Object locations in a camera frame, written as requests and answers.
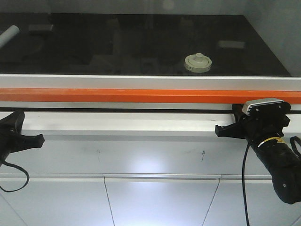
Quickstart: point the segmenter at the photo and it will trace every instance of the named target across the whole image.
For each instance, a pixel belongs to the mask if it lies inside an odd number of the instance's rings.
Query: cabinet door
[[[246,181],[246,197],[250,225],[291,226],[300,218],[301,203],[283,203],[274,192],[270,180]],[[240,180],[220,182],[204,224],[212,225],[246,225]]]
[[[3,182],[7,189],[18,186]],[[31,179],[24,189],[2,195],[28,226],[113,226],[103,179]],[[7,216],[7,222],[15,220]]]
[[[202,225],[218,180],[105,179],[115,226]]]
[[[0,195],[0,226],[26,226],[10,204]]]

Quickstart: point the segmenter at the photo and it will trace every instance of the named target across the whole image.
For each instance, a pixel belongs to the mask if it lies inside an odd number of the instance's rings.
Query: white cylindrical tube
[[[20,29],[12,25],[5,32],[0,35],[0,48],[6,45],[13,37],[15,37],[20,32]]]

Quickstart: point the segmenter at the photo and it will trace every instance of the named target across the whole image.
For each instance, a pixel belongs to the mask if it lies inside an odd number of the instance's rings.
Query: white plastic cap
[[[189,55],[185,58],[185,68],[195,73],[204,73],[210,70],[212,61],[201,53]]]

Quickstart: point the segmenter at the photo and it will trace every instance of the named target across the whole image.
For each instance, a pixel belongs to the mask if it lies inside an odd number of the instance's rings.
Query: glass window
[[[298,0],[0,3],[0,73],[298,76],[301,72]]]

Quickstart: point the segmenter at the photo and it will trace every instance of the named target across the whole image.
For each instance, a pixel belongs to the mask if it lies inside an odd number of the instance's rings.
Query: orange rail
[[[0,101],[28,102],[231,104],[267,97],[279,98],[291,104],[301,104],[301,92],[297,91],[0,88]]]

